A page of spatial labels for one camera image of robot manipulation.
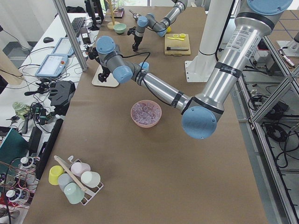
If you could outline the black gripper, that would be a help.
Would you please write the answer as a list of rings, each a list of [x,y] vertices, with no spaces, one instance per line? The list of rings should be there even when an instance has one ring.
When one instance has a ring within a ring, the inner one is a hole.
[[[127,35],[134,35],[134,44],[132,45],[132,49],[133,51],[137,51],[138,50],[138,46],[140,45],[140,43],[142,42],[143,39],[143,34],[144,34],[144,28],[140,27],[140,26],[135,26],[132,27],[128,30]]]
[[[102,63],[101,63],[100,58],[99,58],[99,54],[98,54],[95,47],[91,49],[88,57],[91,60],[95,60],[100,65],[100,67],[102,68],[102,72],[97,72],[98,80],[100,82],[106,82],[107,78],[110,75],[110,70],[107,67],[102,66]]]

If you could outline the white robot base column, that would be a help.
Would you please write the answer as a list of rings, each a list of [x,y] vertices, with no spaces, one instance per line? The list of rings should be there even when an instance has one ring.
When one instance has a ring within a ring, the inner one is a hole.
[[[203,83],[209,79],[216,65],[217,52],[237,1],[196,0],[194,4],[208,13],[199,52],[193,60],[185,61],[185,73],[187,82]]]

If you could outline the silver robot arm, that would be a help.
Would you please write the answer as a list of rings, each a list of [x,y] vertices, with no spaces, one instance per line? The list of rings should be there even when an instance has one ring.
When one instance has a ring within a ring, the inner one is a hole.
[[[101,36],[93,50],[93,58],[103,70],[100,81],[106,81],[109,75],[120,84],[135,81],[162,102],[180,110],[183,130],[190,137],[208,138],[214,133],[224,113],[224,102],[259,42],[272,33],[290,5],[289,0],[244,1],[235,17],[235,30],[219,60],[209,60],[208,65],[204,65],[196,56],[186,62],[188,82],[205,84],[203,91],[193,97],[186,96],[141,65],[125,61],[119,46],[110,36]]]
[[[132,45],[132,49],[134,52],[138,50],[146,28],[151,29],[160,37],[163,37],[166,34],[167,28],[182,12],[186,10],[188,0],[173,0],[173,2],[175,3],[173,8],[161,21],[157,21],[154,14],[151,13],[148,13],[145,16],[138,17],[137,25],[130,28],[127,33],[127,35],[134,35],[135,42]]]

